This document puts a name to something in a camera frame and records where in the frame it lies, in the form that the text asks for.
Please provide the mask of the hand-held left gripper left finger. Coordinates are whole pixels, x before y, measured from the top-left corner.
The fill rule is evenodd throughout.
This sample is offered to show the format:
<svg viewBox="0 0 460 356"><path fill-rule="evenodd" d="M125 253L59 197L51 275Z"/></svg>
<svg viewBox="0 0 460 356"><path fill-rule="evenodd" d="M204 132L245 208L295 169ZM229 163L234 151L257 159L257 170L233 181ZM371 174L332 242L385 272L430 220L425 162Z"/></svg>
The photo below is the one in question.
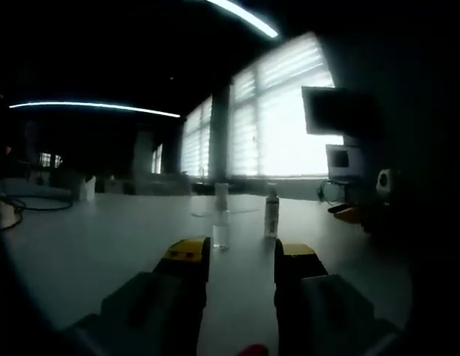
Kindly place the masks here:
<svg viewBox="0 0 460 356"><path fill-rule="evenodd" d="M152 271L141 271L63 331L75 355L195 355L206 307L208 237L171 245Z"/></svg>

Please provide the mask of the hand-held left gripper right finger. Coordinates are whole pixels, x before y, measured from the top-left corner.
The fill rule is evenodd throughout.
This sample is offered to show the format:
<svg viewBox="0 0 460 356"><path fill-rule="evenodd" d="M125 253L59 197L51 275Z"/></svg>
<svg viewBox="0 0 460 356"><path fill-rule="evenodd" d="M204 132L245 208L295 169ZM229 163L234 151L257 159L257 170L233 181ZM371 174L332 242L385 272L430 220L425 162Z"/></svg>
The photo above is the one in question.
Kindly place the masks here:
<svg viewBox="0 0 460 356"><path fill-rule="evenodd" d="M275 241L279 355L377 355L397 328L306 244Z"/></svg>

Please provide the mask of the person's left hand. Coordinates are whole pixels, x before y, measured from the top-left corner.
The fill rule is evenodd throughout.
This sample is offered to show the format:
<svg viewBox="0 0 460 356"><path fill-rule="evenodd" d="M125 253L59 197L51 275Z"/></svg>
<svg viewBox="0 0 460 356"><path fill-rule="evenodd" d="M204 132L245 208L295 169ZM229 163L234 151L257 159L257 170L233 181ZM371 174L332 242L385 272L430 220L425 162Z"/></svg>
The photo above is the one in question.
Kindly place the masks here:
<svg viewBox="0 0 460 356"><path fill-rule="evenodd" d="M240 350L238 356L268 356L269 350L262 344L252 344Z"/></svg>

